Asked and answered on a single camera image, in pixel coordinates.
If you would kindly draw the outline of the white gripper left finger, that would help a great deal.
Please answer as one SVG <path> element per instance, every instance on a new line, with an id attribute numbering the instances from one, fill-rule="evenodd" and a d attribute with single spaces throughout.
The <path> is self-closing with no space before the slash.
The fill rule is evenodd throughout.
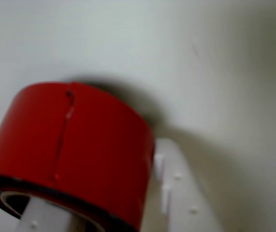
<path id="1" fill-rule="evenodd" d="M 76 216 L 41 198 L 32 197 L 27 204 L 16 232 L 75 232 Z"/>

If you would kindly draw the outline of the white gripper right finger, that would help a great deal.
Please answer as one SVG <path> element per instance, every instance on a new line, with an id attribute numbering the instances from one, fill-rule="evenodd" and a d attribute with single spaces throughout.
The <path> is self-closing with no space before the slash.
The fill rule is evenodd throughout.
<path id="1" fill-rule="evenodd" d="M 180 146 L 170 139 L 158 138 L 141 231 L 223 230 Z"/>

